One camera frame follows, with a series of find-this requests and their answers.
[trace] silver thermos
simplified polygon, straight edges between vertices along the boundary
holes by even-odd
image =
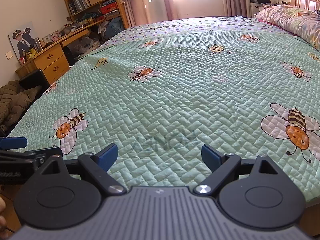
[[[35,42],[36,42],[36,46],[37,46],[38,52],[43,50],[39,38],[35,38]]]

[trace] gray ridged panel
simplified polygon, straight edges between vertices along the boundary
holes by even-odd
[[[297,228],[258,232],[225,218],[215,202],[198,197],[187,187],[133,187],[110,197],[86,222],[60,231],[24,226],[11,240],[303,240]]]

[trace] light switch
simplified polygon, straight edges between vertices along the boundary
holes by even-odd
[[[7,59],[10,59],[13,57],[11,50],[9,52],[7,52],[5,55],[7,56]]]

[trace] quilted bedspread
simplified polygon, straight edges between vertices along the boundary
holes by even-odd
[[[191,187],[210,170],[203,144],[269,155],[320,195],[320,53],[257,19],[199,18],[127,29],[79,60],[10,136],[65,157],[119,148],[120,183]]]

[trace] triangular hole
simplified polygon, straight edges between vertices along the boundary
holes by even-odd
[[[267,161],[262,161],[259,169],[260,173],[278,174],[276,170]]]
[[[48,175],[48,174],[57,174],[60,173],[58,162],[52,161],[44,171],[42,171],[42,175]]]

